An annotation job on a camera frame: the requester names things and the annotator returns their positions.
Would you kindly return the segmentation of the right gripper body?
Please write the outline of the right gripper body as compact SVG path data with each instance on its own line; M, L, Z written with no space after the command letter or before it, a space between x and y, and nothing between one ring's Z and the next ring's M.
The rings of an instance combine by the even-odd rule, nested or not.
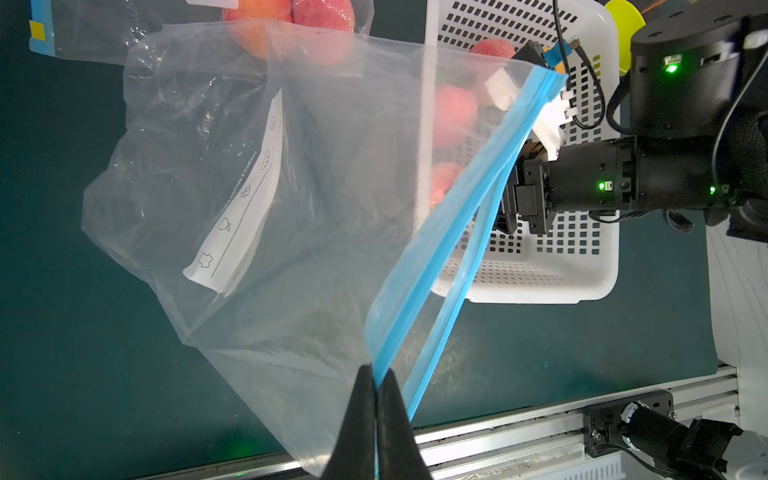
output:
M526 142L504 188L495 228L515 234L525 222L546 235L562 212L612 212L638 205L636 141L632 137L567 145L550 161Z

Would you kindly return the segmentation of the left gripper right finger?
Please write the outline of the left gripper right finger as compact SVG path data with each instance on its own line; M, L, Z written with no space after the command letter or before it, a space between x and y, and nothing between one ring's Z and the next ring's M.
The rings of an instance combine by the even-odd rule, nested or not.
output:
M392 370L376 397L378 477L383 480L432 480L415 441L399 384Z

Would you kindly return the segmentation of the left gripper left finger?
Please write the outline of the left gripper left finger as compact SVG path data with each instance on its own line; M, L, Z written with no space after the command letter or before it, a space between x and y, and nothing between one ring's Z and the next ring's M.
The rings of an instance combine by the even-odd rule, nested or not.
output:
M373 479L376 458L376 390L372 367L359 368L323 480Z

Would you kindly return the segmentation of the white plastic perforated basket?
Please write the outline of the white plastic perforated basket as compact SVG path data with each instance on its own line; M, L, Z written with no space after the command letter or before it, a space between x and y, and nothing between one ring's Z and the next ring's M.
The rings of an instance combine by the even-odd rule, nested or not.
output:
M527 41L550 47L560 26L589 56L585 66L569 57L571 106L583 122L594 121L602 101L619 83L619 41L609 11L596 1L430 1L425 42L468 50L485 38L517 48ZM519 221L515 232L491 233L467 300L496 304L576 304L598 300L614 287L619 265L619 228L592 221L584 212L559 214L545 237Z

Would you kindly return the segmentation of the clear zip-top bag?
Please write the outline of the clear zip-top bag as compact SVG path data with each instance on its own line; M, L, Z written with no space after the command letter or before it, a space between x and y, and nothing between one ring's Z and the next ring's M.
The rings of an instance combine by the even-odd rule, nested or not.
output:
M423 396L524 143L491 143L466 51L271 22L269 58L226 22L131 47L126 132L82 226L146 282L287 453L322 475L358 370ZM474 129L433 146L435 93L472 92ZM430 208L431 169L464 167Z
M31 1L30 49L67 60L122 64L128 50L169 25L222 20L239 1ZM366 34L372 1L351 1L355 33Z

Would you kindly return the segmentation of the orange red peach front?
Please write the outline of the orange red peach front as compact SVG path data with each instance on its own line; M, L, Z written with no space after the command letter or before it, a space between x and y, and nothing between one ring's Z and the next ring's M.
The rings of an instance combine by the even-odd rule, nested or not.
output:
M271 22L292 23L291 0L240 0L236 8L223 8L222 20L229 25L234 41L252 56L269 58L265 26Z

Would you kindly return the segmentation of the pink peach back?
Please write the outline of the pink peach back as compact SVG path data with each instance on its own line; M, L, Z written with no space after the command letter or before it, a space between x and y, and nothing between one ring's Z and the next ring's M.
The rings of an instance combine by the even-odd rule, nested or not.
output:
M470 53L493 58L493 61L473 59L469 63L475 82L482 83L515 56L516 48L504 39L486 38L472 47Z

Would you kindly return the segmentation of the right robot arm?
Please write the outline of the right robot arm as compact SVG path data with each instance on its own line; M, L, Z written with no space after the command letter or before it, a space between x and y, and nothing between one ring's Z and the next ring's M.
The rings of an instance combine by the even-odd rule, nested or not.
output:
M678 232L702 214L713 230L716 277L708 299L664 279L627 282L630 333L654 332L680 348L684 319L707 312L733 328L726 351L741 375L747 425L767 427L767 7L707 1L654 21L630 40L630 66L600 95L594 128L611 140L535 150L513 169L502 230L526 223L550 246L570 248L554 222L618 225L653 213Z

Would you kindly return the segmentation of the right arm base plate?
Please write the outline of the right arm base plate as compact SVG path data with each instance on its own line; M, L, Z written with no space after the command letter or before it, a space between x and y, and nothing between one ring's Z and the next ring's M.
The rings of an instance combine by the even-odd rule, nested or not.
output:
M665 479L724 479L726 449L744 433L717 420L678 422L672 394L661 390L588 407L583 428L590 457L624 452Z

